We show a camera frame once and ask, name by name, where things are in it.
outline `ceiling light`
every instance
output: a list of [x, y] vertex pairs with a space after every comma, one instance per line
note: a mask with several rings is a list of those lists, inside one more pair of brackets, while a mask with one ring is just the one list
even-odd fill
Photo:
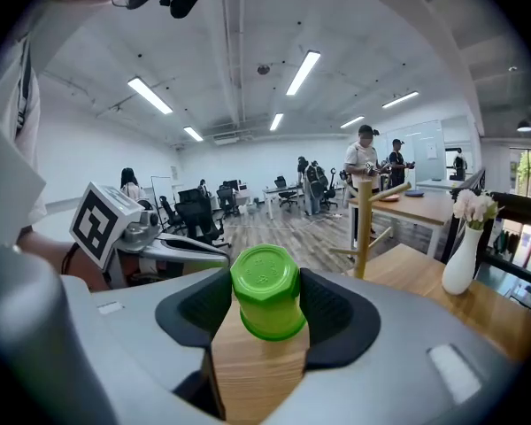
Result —
[[277, 125], [280, 124], [281, 119], [283, 118], [283, 113], [276, 113], [273, 117], [272, 126], [269, 128], [270, 131], [277, 129]]
[[391, 102], [389, 102], [387, 104], [384, 104], [381, 108], [382, 109], [387, 109], [388, 107], [391, 107], [392, 105], [402, 103], [403, 101], [406, 101], [407, 99], [410, 99], [412, 97], [416, 97], [418, 95], [419, 95], [418, 91], [413, 91], [412, 93], [409, 93], [408, 95], [405, 95], [403, 97], [399, 97], [398, 99], [394, 99], [393, 101], [391, 101]]
[[289, 89], [286, 93], [287, 96], [294, 96], [297, 93], [299, 87], [301, 87], [304, 80], [307, 78], [307, 75], [309, 75], [319, 58], [320, 54], [318, 52], [313, 52], [312, 50], [307, 52], [307, 56], [304, 58], [303, 64], [301, 64], [301, 67], [297, 71], [295, 79], [293, 79], [291, 85], [289, 85]]
[[169, 107], [169, 105], [164, 103], [158, 95], [151, 91], [150, 87], [143, 83], [142, 79], [139, 77], [132, 79], [127, 84], [140, 93], [143, 97], [145, 97], [148, 101], [150, 101], [153, 105], [155, 105], [164, 115], [167, 115], [173, 111], [171, 110], [171, 107]]
[[203, 141], [203, 137], [201, 137], [199, 134], [196, 133], [195, 129], [193, 129], [191, 126], [184, 127], [183, 130], [189, 134], [191, 137], [193, 137], [198, 142]]
[[344, 129], [347, 126], [354, 124], [356, 121], [360, 121], [364, 119], [364, 115], [360, 115], [359, 117], [355, 118], [354, 120], [349, 121], [348, 123], [344, 123], [342, 126], [340, 126], [340, 129]]
[[521, 121], [520, 124], [517, 126], [518, 132], [531, 132], [531, 125], [528, 121]]

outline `air conditioner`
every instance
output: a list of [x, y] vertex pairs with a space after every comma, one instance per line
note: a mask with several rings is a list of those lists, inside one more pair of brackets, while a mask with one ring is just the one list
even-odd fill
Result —
[[230, 143], [236, 143], [240, 140], [240, 137], [236, 133], [215, 135], [213, 138], [217, 145], [229, 145]]

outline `desk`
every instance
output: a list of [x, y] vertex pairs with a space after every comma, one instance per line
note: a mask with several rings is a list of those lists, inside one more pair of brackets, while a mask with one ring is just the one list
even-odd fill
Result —
[[453, 181], [453, 180], [424, 180], [417, 183], [419, 189], [440, 189], [451, 191], [454, 188], [457, 188], [462, 184], [462, 181]]
[[[511, 359], [531, 351], [531, 312], [474, 281], [467, 293], [443, 291], [444, 265], [405, 245], [398, 245], [366, 266], [366, 280], [435, 300]], [[299, 384], [309, 329], [282, 342], [251, 335], [240, 321], [239, 305], [230, 310], [212, 341], [212, 359], [227, 422], [259, 423]]]
[[[395, 226], [395, 219], [399, 219], [430, 228], [433, 231], [433, 234], [431, 235], [431, 241], [428, 245], [427, 255], [429, 257], [434, 257], [443, 225], [452, 215], [453, 204], [454, 202], [450, 195], [441, 191], [428, 190], [425, 192], [424, 197], [407, 197], [406, 195], [401, 194], [401, 197], [396, 202], [373, 202], [372, 211], [374, 214], [390, 217], [392, 226]], [[349, 206], [349, 236], [351, 250], [354, 250], [353, 244], [356, 235], [356, 230], [354, 229], [354, 208], [358, 208], [357, 198], [352, 198]]]
[[299, 211], [301, 211], [301, 205], [299, 204], [299, 190], [302, 190], [304, 192], [303, 186], [301, 185], [295, 185], [295, 186], [287, 186], [284, 188], [275, 188], [275, 189], [263, 189], [262, 192], [264, 192], [264, 200], [267, 202], [267, 211], [269, 212], [269, 218], [270, 220], [273, 220], [273, 210], [272, 210], [272, 201], [273, 196], [277, 197], [277, 194], [280, 192], [291, 192], [295, 191], [297, 193], [296, 195], [296, 201], [297, 201], [297, 208], [299, 208]]
[[531, 312], [475, 280], [467, 292], [448, 294], [441, 285], [444, 266], [399, 244], [367, 262], [364, 280], [433, 299], [510, 359], [525, 360], [531, 352]]

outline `computer monitor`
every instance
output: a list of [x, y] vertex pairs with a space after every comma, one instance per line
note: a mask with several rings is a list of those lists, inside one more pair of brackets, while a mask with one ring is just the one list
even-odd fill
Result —
[[234, 190], [238, 190], [238, 180], [227, 181], [228, 186]]
[[199, 189], [188, 189], [179, 191], [179, 201], [181, 203], [196, 202], [201, 197]]

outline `black cap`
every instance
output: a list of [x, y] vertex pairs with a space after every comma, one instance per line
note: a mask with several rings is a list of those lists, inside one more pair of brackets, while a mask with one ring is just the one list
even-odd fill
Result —
[[358, 128], [359, 134], [371, 134], [373, 135], [373, 129], [371, 126], [368, 126], [367, 124], [363, 124]]

